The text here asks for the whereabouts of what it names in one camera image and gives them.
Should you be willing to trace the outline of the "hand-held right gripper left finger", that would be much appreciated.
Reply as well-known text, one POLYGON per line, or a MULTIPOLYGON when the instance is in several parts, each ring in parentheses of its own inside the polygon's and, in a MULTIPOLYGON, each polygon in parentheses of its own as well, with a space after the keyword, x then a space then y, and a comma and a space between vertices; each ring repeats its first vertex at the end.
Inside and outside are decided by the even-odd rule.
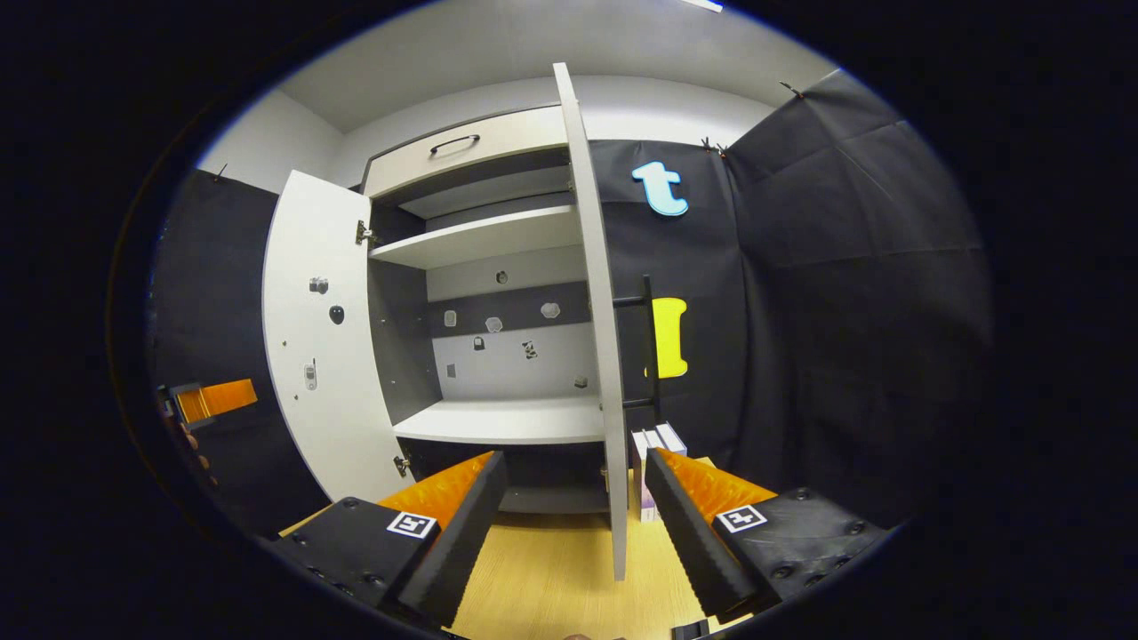
POLYGON ((269 549, 371 612, 451 627, 505 493, 508 458, 484 452, 378 502, 346 497, 269 549))

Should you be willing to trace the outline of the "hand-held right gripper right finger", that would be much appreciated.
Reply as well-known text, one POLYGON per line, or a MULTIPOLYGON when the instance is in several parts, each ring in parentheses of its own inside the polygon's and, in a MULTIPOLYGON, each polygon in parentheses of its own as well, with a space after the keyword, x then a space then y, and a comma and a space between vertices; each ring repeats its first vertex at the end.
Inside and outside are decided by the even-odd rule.
POLYGON ((724 624, 820 590, 890 534, 814 489, 776 493, 662 448, 644 470, 701 609, 724 624))

